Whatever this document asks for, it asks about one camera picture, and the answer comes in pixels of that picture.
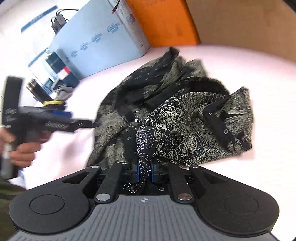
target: black cable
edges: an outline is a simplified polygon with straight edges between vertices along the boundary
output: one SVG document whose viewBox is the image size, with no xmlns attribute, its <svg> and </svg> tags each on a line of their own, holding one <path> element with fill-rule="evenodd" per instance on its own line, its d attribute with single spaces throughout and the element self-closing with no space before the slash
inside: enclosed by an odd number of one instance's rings
<svg viewBox="0 0 296 241">
<path fill-rule="evenodd" d="M 79 9 L 66 9 L 66 8 L 62 8 L 56 11 L 56 15 L 58 15 L 60 12 L 65 11 L 65 10 L 72 10 L 72 11 L 79 11 Z"/>
<path fill-rule="evenodd" d="M 112 9 L 112 14 L 115 13 L 115 11 L 117 10 L 118 5 L 119 5 L 119 2 L 120 2 L 120 0 L 118 0 L 117 4 L 116 4 L 115 7 Z"/>
</svg>

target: white table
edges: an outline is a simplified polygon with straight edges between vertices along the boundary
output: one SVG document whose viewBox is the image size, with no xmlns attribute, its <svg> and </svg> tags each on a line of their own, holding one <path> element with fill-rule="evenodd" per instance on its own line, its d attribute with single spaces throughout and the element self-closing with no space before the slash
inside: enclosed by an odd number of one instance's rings
<svg viewBox="0 0 296 241">
<path fill-rule="evenodd" d="M 100 102 L 126 76 L 166 48 L 150 49 L 140 59 L 85 78 L 68 100 L 75 118 L 94 119 Z M 250 89 L 255 116 L 253 149 L 241 156 L 203 166 L 272 195 L 280 215 L 272 233 L 281 241 L 296 237 L 296 63 L 268 54 L 232 47 L 180 47 L 186 60 L 202 59 L 208 76 L 232 93 Z M 56 132 L 25 169 L 27 188 L 50 182 L 85 167 L 93 147 L 93 130 Z"/>
</svg>

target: white wall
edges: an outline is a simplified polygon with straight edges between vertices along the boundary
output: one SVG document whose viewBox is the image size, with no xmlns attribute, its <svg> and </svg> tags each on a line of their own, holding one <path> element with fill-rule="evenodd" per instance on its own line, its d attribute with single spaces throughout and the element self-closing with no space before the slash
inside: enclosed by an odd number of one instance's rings
<svg viewBox="0 0 296 241">
<path fill-rule="evenodd" d="M 27 68 L 28 62 L 23 55 L 21 28 L 35 17 L 57 5 L 58 8 L 80 9 L 89 0 L 22 0 L 0 16 L 0 91 L 2 93 L 6 76 L 15 75 L 28 82 L 33 74 Z M 70 19 L 76 12 L 64 11 L 65 18 Z M 53 32 L 50 22 L 44 26 Z M 31 93 L 24 89 L 21 105 L 34 105 Z"/>
</svg>

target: black patterned fabric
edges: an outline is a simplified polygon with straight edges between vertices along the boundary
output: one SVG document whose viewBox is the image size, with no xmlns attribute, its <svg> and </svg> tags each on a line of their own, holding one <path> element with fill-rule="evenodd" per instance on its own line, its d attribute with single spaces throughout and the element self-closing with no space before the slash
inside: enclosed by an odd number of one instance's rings
<svg viewBox="0 0 296 241">
<path fill-rule="evenodd" d="M 229 95 L 207 78 L 200 60 L 185 63 L 169 48 L 113 89 L 94 123 L 95 145 L 88 166 L 139 162 L 140 182 L 153 156 L 189 166 L 239 154 L 251 148 L 253 115 L 248 89 Z"/>
</svg>

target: brown cardboard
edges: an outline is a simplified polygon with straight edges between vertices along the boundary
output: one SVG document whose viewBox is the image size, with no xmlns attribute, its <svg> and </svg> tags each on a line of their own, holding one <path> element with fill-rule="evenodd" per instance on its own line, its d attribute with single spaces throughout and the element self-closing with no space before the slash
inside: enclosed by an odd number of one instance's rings
<svg viewBox="0 0 296 241">
<path fill-rule="evenodd" d="M 283 0 L 186 0 L 202 43 L 296 61 L 296 13 Z"/>
</svg>

